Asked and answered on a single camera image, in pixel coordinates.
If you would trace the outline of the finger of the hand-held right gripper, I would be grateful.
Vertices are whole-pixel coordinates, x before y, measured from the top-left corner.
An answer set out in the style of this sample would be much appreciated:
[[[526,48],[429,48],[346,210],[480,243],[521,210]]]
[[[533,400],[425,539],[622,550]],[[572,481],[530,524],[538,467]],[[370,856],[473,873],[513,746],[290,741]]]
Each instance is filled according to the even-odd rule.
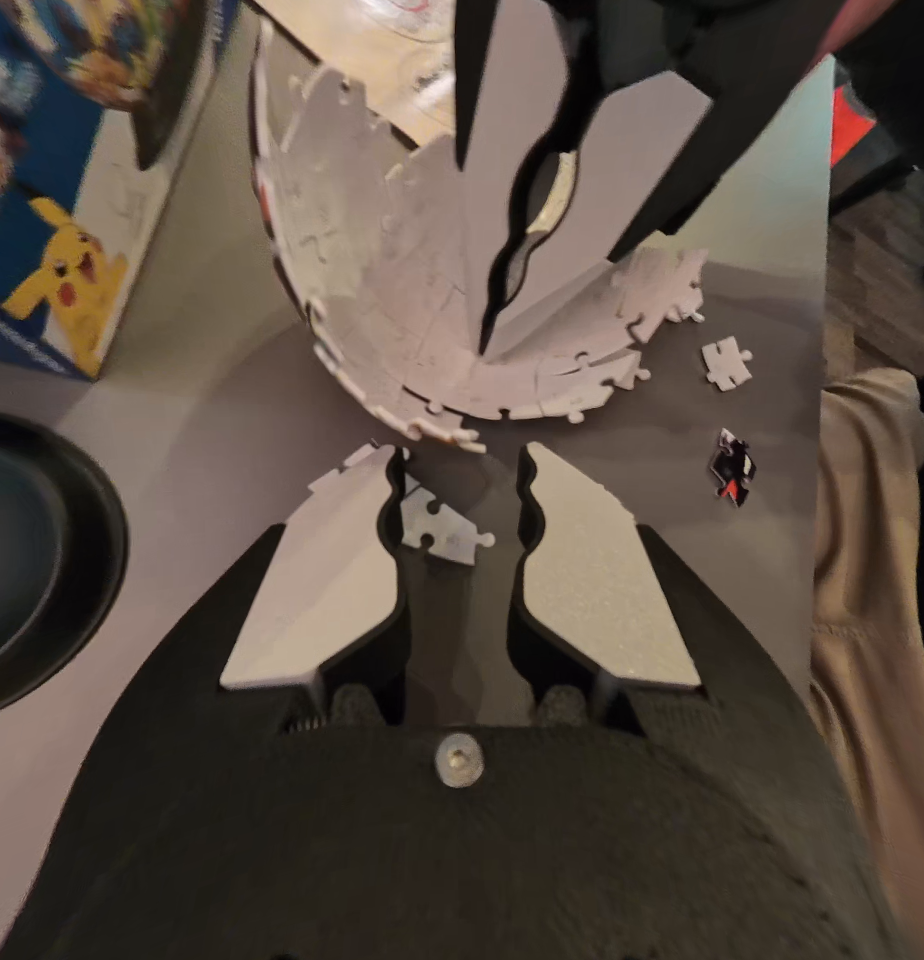
[[[674,71],[615,90],[600,103],[577,151],[564,215],[529,255],[516,295],[497,316],[486,360],[525,342],[607,271],[613,247],[710,105]]]
[[[480,359],[509,353],[594,274],[555,226],[528,238],[537,177],[578,146],[593,93],[593,2],[463,3],[462,264]]]

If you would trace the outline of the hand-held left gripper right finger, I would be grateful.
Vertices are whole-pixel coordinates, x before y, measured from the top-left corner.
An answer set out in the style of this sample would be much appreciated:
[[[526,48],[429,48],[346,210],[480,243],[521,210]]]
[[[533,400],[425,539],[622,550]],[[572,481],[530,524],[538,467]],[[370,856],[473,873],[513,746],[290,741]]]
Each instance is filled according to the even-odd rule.
[[[519,451],[516,492],[507,654],[535,706],[567,689],[594,723],[639,727],[631,692],[700,692],[635,516],[539,441]]]

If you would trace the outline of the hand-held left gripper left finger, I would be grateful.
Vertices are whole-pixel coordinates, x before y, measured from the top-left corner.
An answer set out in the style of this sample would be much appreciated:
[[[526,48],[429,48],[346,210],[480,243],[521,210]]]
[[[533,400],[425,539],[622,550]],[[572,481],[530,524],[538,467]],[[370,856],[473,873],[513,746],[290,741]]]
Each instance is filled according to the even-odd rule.
[[[411,624],[397,556],[403,450],[369,445],[314,481],[288,518],[220,675],[228,691],[305,688],[328,708],[370,690],[391,725],[406,717]]]

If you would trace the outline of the partly built puzzle ball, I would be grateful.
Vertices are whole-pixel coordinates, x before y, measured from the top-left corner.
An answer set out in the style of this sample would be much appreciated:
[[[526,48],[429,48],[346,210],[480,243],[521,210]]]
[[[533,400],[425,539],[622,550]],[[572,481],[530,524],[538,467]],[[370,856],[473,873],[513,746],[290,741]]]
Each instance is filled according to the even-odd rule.
[[[364,85],[265,14],[250,83],[253,185],[276,268],[339,359],[483,422],[582,381],[665,322],[701,323],[703,248],[641,244],[496,361],[468,340],[455,135],[416,145]],[[643,358],[640,366],[645,369]]]

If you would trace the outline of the puzzle pieces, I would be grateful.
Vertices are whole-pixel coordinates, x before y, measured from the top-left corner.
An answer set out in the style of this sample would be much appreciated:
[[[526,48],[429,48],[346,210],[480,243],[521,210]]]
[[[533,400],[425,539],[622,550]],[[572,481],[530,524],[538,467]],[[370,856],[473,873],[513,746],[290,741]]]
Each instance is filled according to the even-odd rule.
[[[339,359],[323,340],[316,339],[313,350],[328,373],[364,410],[402,437],[410,441],[431,438],[459,450],[486,452],[479,430],[463,425],[467,414],[460,409],[422,398],[379,369]],[[707,343],[700,354],[708,383],[720,392],[735,390],[752,378],[747,364],[753,355],[740,348],[735,337]],[[577,370],[584,375],[582,381],[571,381],[568,373],[545,376],[542,383],[554,389],[541,401],[501,410],[501,414],[515,422],[554,419],[579,425],[587,412],[603,407],[614,392],[632,390],[637,382],[650,378],[641,359],[638,351],[628,350],[596,367],[584,363]]]

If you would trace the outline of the colourful puzzle piece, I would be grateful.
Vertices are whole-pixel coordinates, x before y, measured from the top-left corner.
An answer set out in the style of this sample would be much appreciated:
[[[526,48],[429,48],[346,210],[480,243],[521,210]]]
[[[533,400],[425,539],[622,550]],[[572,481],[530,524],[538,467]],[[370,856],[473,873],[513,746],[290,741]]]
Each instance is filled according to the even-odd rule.
[[[744,506],[756,474],[748,441],[722,428],[709,470],[716,481],[716,495],[736,508]]]

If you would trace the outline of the black round ball stand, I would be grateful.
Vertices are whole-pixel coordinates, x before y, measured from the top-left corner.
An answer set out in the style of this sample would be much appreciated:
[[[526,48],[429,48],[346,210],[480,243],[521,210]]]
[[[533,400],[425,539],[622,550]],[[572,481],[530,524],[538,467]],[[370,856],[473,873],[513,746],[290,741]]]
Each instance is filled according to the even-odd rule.
[[[119,596],[129,527],[83,449],[0,414],[0,711],[87,645]]]

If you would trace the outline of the printed puzzle box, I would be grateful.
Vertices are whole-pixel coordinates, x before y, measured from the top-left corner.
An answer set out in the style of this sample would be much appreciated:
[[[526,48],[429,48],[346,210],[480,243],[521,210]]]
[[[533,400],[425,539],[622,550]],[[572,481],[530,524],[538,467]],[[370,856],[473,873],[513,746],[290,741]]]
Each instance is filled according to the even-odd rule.
[[[240,2],[0,1],[0,362],[95,381]]]

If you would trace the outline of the red and black object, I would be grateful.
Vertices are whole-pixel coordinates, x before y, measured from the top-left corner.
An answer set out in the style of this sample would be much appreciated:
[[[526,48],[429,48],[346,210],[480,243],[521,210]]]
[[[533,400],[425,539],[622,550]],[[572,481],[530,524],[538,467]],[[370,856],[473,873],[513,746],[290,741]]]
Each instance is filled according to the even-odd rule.
[[[882,193],[898,193],[915,167],[845,80],[832,97],[828,220]]]

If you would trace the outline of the folded instruction leaflet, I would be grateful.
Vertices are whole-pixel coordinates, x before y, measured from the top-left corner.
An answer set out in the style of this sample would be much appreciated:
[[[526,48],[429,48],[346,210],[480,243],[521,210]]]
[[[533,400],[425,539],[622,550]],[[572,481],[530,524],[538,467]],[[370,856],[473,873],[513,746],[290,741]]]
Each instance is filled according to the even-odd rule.
[[[456,132],[455,1],[256,1],[416,145]]]

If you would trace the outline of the person's beige clothing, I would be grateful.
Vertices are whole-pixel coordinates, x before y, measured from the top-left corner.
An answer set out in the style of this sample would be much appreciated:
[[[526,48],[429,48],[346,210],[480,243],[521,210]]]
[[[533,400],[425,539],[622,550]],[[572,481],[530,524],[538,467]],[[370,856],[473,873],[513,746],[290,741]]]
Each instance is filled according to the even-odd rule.
[[[923,467],[911,373],[873,368],[823,390],[808,708],[915,958],[924,958]]]

